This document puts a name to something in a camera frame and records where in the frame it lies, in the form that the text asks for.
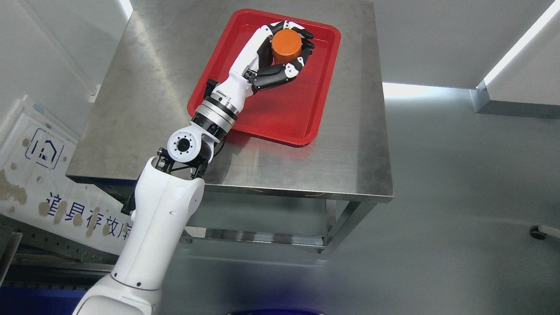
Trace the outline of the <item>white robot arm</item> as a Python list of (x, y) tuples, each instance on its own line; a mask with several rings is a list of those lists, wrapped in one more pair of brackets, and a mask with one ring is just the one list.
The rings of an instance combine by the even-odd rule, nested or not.
[(182, 179), (156, 168), (152, 157), (135, 187), (133, 227), (114, 269), (80, 299), (75, 315), (155, 315), (174, 249), (204, 192), (202, 174), (243, 110), (244, 99), (212, 92), (187, 127), (167, 142), (170, 160), (196, 169)]

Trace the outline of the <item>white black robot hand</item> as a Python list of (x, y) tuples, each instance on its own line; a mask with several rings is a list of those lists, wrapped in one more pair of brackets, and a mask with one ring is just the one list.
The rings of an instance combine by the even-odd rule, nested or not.
[[(301, 52), (288, 63), (274, 64), (272, 39), (282, 30), (296, 32), (301, 40)], [(315, 48), (313, 38), (314, 34), (293, 21), (264, 24), (255, 30), (230, 67), (228, 78), (213, 92), (227, 98), (240, 113), (246, 98), (287, 84), (298, 76)]]

